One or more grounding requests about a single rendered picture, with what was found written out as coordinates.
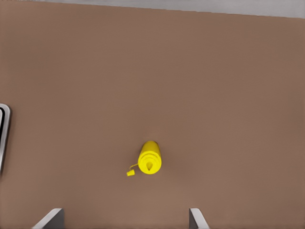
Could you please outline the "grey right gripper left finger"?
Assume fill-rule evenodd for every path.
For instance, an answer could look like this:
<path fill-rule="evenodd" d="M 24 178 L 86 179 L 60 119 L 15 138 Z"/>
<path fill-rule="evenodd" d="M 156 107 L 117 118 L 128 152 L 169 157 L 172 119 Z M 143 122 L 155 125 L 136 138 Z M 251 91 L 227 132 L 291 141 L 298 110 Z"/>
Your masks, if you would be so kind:
<path fill-rule="evenodd" d="M 32 229 L 64 229 L 64 209 L 52 209 Z"/>

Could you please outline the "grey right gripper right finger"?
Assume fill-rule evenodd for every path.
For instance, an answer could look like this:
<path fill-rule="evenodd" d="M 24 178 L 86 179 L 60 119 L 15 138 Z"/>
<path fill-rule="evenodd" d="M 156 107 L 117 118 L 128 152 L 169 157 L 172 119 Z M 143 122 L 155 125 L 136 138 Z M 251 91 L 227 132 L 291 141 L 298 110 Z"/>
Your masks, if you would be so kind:
<path fill-rule="evenodd" d="M 202 212 L 198 208 L 189 209 L 189 229 L 210 229 Z"/>

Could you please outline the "yellow sauce bottle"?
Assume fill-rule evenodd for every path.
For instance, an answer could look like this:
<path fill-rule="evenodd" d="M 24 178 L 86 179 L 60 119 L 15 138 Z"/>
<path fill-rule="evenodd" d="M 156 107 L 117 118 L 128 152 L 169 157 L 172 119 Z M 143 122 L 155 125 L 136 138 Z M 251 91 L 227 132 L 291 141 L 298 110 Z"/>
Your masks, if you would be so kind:
<path fill-rule="evenodd" d="M 130 170 L 126 173 L 128 177 L 135 175 L 135 171 L 132 168 L 136 166 L 147 175 L 156 174 L 161 169 L 162 157 L 157 142 L 147 141 L 143 144 L 138 157 L 138 163 L 130 166 Z"/>

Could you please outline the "silver kitchen scale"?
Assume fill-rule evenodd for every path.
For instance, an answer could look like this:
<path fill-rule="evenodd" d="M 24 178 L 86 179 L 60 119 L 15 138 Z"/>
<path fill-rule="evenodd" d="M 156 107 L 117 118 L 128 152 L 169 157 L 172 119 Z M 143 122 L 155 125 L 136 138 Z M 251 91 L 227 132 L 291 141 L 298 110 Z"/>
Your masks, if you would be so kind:
<path fill-rule="evenodd" d="M 5 150 L 10 126 L 11 109 L 0 103 L 0 175 L 3 173 Z"/>

